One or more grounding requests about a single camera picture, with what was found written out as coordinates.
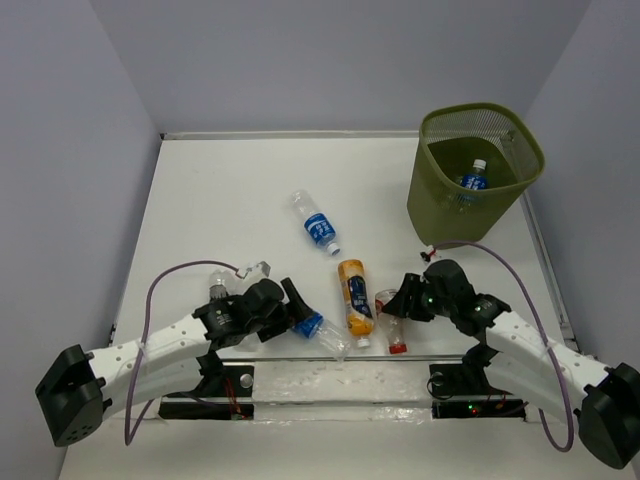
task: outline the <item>bottle label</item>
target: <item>bottle label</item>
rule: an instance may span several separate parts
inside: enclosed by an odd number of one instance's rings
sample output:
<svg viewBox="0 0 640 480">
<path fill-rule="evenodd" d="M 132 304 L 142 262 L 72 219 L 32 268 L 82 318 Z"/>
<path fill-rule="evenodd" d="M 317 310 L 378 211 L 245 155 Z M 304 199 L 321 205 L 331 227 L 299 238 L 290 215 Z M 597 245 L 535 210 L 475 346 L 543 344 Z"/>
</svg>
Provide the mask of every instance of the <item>bottle label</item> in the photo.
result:
<svg viewBox="0 0 640 480">
<path fill-rule="evenodd" d="M 336 231 L 333 229 L 327 217 L 322 213 L 316 213 L 311 215 L 306 222 L 304 222 L 304 228 L 309 232 L 313 241 L 317 245 L 323 245 L 323 241 L 332 239 L 336 236 Z"/>
<path fill-rule="evenodd" d="M 365 317 L 373 318 L 367 301 L 367 287 L 364 283 L 364 278 L 360 276 L 351 277 L 347 280 L 347 284 L 353 309 Z"/>
<path fill-rule="evenodd" d="M 469 190 L 484 190 L 487 188 L 487 179 L 480 175 L 469 173 L 462 177 L 460 185 Z"/>
<path fill-rule="evenodd" d="M 292 330 L 304 338 L 311 338 L 316 334 L 323 320 L 322 315 L 316 313 L 313 317 L 309 317 L 294 325 Z"/>
</svg>

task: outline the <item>bottle cap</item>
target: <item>bottle cap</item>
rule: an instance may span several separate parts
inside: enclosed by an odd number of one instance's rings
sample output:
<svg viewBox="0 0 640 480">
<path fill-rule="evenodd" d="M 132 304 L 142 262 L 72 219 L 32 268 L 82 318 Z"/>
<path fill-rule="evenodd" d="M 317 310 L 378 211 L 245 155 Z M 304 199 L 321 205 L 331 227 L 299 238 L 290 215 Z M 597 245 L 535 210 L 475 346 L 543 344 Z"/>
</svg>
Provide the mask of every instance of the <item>bottle cap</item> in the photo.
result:
<svg viewBox="0 0 640 480">
<path fill-rule="evenodd" d="M 329 245 L 327 245 L 327 252 L 329 252 L 329 255 L 337 255 L 338 253 L 340 253 L 340 247 L 337 243 L 331 242 Z"/>
<path fill-rule="evenodd" d="M 371 346 L 371 342 L 367 337 L 360 337 L 356 342 L 356 345 L 358 345 L 358 348 L 369 348 Z"/>
<path fill-rule="evenodd" d="M 487 168 L 487 162 L 485 160 L 480 160 L 479 158 L 477 158 L 473 161 L 473 168 L 484 170 L 485 168 Z"/>
<path fill-rule="evenodd" d="M 407 346 L 404 343 L 400 345 L 389 345 L 389 353 L 391 355 L 397 355 L 398 353 L 405 353 L 407 351 Z"/>
</svg>

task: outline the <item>screw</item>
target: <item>screw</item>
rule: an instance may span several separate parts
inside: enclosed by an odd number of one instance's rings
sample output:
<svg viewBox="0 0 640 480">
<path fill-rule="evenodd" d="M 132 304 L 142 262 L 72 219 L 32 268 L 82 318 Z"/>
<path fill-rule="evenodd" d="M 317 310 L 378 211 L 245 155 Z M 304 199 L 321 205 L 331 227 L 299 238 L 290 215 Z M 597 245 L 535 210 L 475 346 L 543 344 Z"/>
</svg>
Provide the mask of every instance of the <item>screw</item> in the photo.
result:
<svg viewBox="0 0 640 480">
<path fill-rule="evenodd" d="M 253 386 L 253 377 L 249 373 L 240 376 L 240 386 L 242 388 L 251 388 Z"/>
</svg>

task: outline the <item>red bottle cap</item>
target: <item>red bottle cap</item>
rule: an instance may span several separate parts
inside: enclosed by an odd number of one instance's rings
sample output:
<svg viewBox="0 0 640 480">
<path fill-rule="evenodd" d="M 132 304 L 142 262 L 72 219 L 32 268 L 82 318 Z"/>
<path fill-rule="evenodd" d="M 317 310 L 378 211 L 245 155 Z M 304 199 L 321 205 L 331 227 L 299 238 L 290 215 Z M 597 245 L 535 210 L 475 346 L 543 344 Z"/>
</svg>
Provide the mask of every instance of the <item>red bottle cap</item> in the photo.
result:
<svg viewBox="0 0 640 480">
<path fill-rule="evenodd" d="M 407 351 L 407 346 L 404 343 L 401 343 L 400 345 L 390 345 L 389 346 L 389 353 L 391 355 L 396 355 L 398 353 L 404 353 Z"/>
</svg>

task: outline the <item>black mount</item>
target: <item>black mount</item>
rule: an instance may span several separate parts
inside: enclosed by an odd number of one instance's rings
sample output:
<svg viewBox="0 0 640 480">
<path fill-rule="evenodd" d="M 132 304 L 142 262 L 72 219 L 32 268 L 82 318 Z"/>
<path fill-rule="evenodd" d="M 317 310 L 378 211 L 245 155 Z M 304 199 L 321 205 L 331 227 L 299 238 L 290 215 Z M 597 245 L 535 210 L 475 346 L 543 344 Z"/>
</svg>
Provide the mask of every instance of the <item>black mount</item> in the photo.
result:
<svg viewBox="0 0 640 480">
<path fill-rule="evenodd" d="M 485 329 L 511 307 L 492 295 L 477 294 L 460 265 L 440 260 L 429 265 L 422 278 L 407 273 L 382 311 L 419 322 L 429 322 L 436 315 L 449 317 L 460 332 L 484 343 Z"/>
</svg>

